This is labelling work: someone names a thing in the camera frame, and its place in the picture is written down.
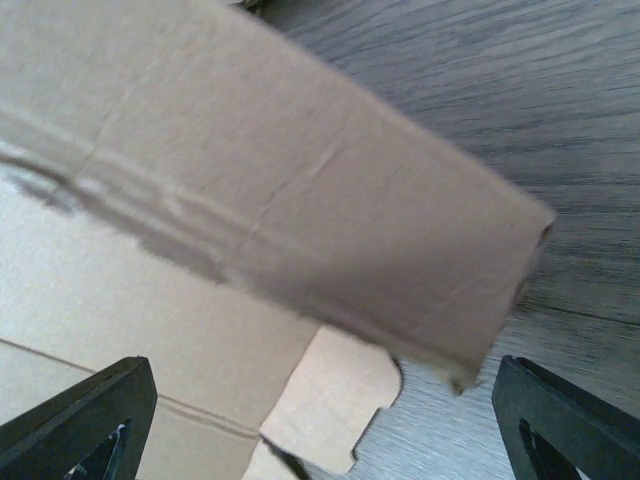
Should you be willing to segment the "brown cardboard box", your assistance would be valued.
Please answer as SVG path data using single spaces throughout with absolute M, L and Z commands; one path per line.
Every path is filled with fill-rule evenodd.
M 347 473 L 394 356 L 475 385 L 553 221 L 220 1 L 1 5 L 1 417 L 144 356 L 141 479 Z

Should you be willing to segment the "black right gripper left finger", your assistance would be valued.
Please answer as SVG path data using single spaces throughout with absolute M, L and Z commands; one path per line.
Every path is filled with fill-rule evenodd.
M 3 479 L 134 479 L 157 404 L 149 360 L 125 357 L 1 425 Z

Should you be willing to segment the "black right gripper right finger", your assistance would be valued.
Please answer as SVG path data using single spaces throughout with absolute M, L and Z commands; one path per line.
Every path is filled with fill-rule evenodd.
M 639 477 L 639 420 L 526 358 L 502 359 L 492 405 L 517 479 Z

